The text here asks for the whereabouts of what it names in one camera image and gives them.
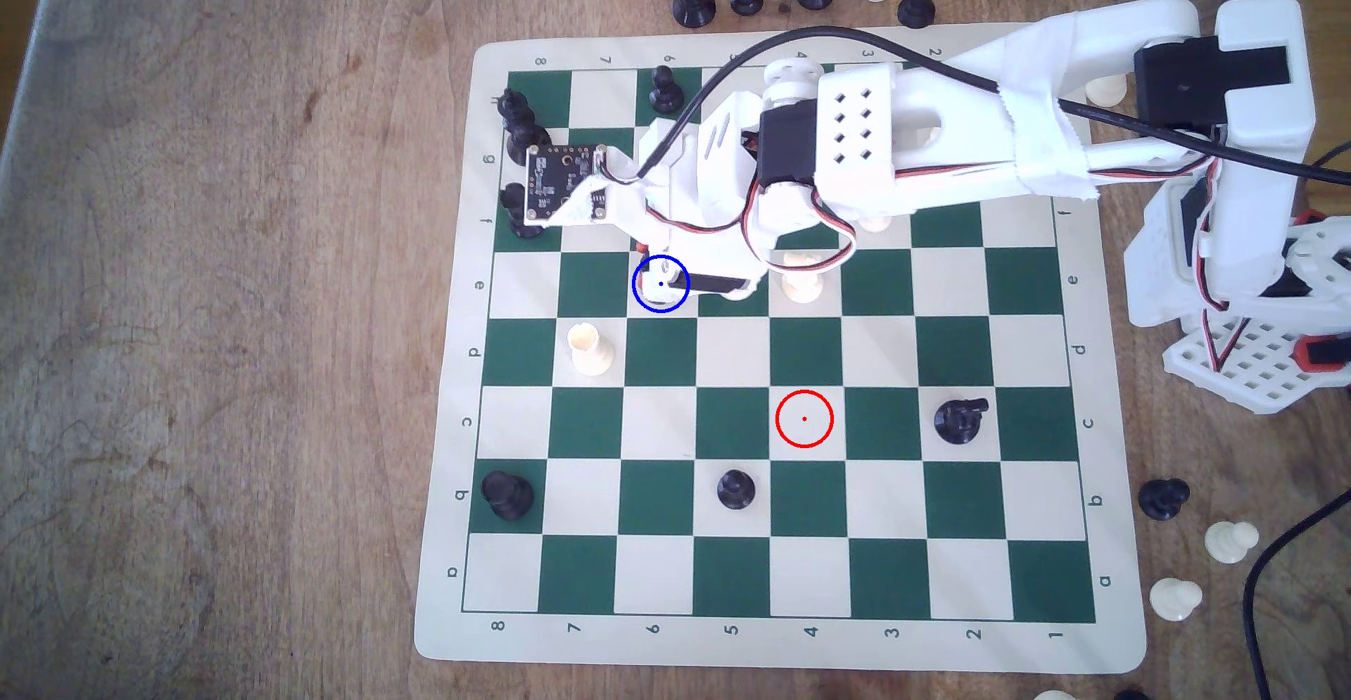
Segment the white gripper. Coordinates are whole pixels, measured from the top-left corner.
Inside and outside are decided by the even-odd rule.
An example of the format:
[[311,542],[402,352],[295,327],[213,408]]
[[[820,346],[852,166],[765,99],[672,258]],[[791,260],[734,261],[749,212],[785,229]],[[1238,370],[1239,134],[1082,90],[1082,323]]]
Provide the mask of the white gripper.
[[815,281],[842,266],[846,246],[801,264],[775,255],[790,232],[825,224],[846,239],[847,223],[784,170],[815,164],[815,100],[767,104],[767,120],[765,108],[758,95],[731,93],[700,124],[654,120],[638,146],[654,162],[646,174],[640,159],[605,145],[550,147],[550,227],[621,228],[644,305],[750,295],[767,273]]

